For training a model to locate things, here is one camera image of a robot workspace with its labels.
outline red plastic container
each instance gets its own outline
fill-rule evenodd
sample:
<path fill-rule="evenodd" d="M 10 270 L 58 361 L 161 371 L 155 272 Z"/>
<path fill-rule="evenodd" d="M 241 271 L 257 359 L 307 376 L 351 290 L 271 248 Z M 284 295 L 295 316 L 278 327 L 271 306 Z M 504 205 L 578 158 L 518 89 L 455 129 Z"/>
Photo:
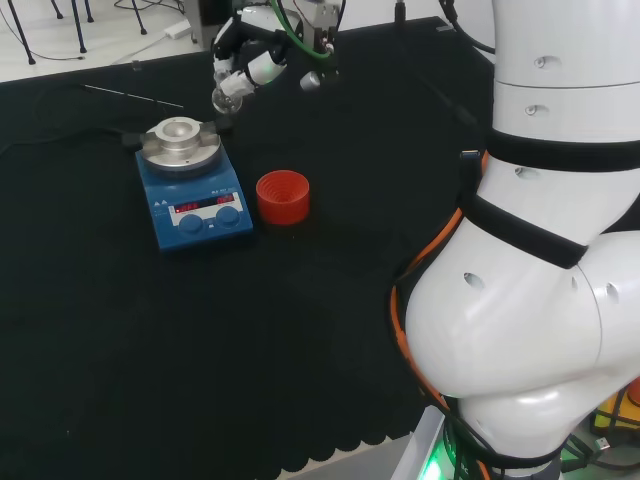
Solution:
<path fill-rule="evenodd" d="M 276 170 L 258 180 L 258 210 L 272 225 L 293 225 L 309 215 L 309 182 L 297 172 Z"/>

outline chair leg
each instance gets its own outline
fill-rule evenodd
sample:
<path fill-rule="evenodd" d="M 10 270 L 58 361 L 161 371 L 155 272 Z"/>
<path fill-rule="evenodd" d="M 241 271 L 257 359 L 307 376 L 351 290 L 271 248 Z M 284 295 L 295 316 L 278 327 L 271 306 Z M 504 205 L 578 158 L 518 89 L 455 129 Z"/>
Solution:
<path fill-rule="evenodd" d="M 144 25 L 142 25 L 142 19 L 140 18 L 140 12 L 138 11 L 136 0 L 131 0 L 131 3 L 133 4 L 133 9 L 136 11 L 136 17 L 138 17 L 138 23 L 140 24 L 140 35 L 146 35 L 147 31 L 144 29 Z"/>
<path fill-rule="evenodd" d="M 56 0 L 51 0 L 51 5 L 53 5 L 53 9 L 56 11 L 56 17 L 58 17 L 58 20 L 61 20 L 62 18 L 64 18 L 60 13 L 60 9 L 58 8 L 58 5 L 56 5 Z"/>
<path fill-rule="evenodd" d="M 78 17 L 78 6 L 76 5 L 76 0 L 71 0 L 71 7 L 73 8 L 73 18 L 76 21 L 76 30 L 78 30 L 80 53 L 87 53 L 87 49 L 84 48 L 84 40 L 82 39 L 82 28 L 80 27 L 80 18 Z"/>
<path fill-rule="evenodd" d="M 22 25 L 20 25 L 20 19 L 18 19 L 18 14 L 16 13 L 16 9 L 13 6 L 13 0 L 7 0 L 7 3 L 9 3 L 9 8 L 11 9 L 11 15 L 13 15 L 13 20 L 16 22 L 16 27 L 18 27 L 18 33 L 20 33 L 20 38 L 22 39 L 22 46 L 24 47 L 24 51 L 27 52 L 27 57 L 29 57 L 29 65 L 34 65 L 36 61 L 33 59 L 33 56 L 31 55 L 31 50 L 29 50 L 27 37 L 24 36 L 24 32 L 22 31 Z"/>
<path fill-rule="evenodd" d="M 93 23 L 93 17 L 91 16 L 91 7 L 89 6 L 89 0 L 84 0 L 84 6 L 87 9 L 87 22 Z"/>

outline red digital display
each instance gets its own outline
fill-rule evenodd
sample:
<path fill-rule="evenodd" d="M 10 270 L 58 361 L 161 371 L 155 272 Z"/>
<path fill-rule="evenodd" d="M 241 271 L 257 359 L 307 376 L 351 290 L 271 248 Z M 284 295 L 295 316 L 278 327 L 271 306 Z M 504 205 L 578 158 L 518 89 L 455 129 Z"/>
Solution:
<path fill-rule="evenodd" d="M 183 203 L 176 205 L 176 213 L 190 212 L 191 210 L 197 210 L 198 208 L 210 207 L 211 205 L 223 205 L 225 203 L 231 203 L 235 200 L 232 193 L 227 195 L 220 195 L 219 197 L 207 198 L 198 202 Z"/>
<path fill-rule="evenodd" d="M 200 208 L 198 202 L 184 203 L 179 207 L 176 207 L 176 213 L 184 213 L 190 210 L 196 210 L 198 208 Z"/>

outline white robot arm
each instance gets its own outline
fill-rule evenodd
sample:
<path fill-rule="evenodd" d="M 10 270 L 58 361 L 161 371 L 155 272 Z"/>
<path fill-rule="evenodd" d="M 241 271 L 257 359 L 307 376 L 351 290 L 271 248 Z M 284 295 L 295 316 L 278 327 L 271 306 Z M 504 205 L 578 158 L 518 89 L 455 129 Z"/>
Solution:
<path fill-rule="evenodd" d="M 640 232 L 603 234 L 640 194 L 640 2 L 493 8 L 487 171 L 411 294 L 406 338 L 460 418 L 527 464 L 640 376 Z"/>
<path fill-rule="evenodd" d="M 344 12 L 344 2 L 338 1 L 274 0 L 271 6 L 247 6 L 230 18 L 212 45 L 216 109 L 235 113 L 243 97 L 275 80 L 286 69 L 286 52 L 292 44 L 332 68 L 333 38 Z M 265 41 L 270 48 L 247 65 L 236 65 L 237 52 L 254 40 Z M 318 79 L 312 71 L 300 84 L 305 90 L 316 88 Z"/>

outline white cable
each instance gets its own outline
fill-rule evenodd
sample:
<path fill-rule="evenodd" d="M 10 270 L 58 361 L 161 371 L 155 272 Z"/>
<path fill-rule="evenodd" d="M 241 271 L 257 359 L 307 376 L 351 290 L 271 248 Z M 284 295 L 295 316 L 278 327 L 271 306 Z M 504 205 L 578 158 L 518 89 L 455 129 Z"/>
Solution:
<path fill-rule="evenodd" d="M 149 48 L 156 46 L 157 44 L 159 44 L 160 42 L 162 42 L 162 41 L 166 40 L 167 38 L 169 38 L 169 35 L 165 34 L 162 38 L 159 38 L 159 39 L 158 39 L 158 40 L 156 40 L 155 42 L 150 43 L 150 44 L 149 44 L 149 45 L 147 45 L 146 47 L 143 47 L 143 48 L 141 48 L 140 50 L 136 50 L 136 51 L 135 51 L 135 52 L 133 52 L 133 53 L 128 53 L 128 54 L 127 54 L 127 55 L 125 55 L 124 57 L 120 57 L 118 60 L 116 60 L 115 62 L 113 62 L 111 65 L 117 65 L 117 64 L 119 64 L 120 62 L 123 62 L 123 61 L 125 61 L 125 60 L 127 60 L 127 59 L 129 59 L 129 58 L 131 58 L 131 57 L 133 57 L 133 56 L 135 56 L 135 55 L 137 55 L 137 54 L 141 53 L 141 52 L 144 52 L 145 50 L 148 50 Z"/>

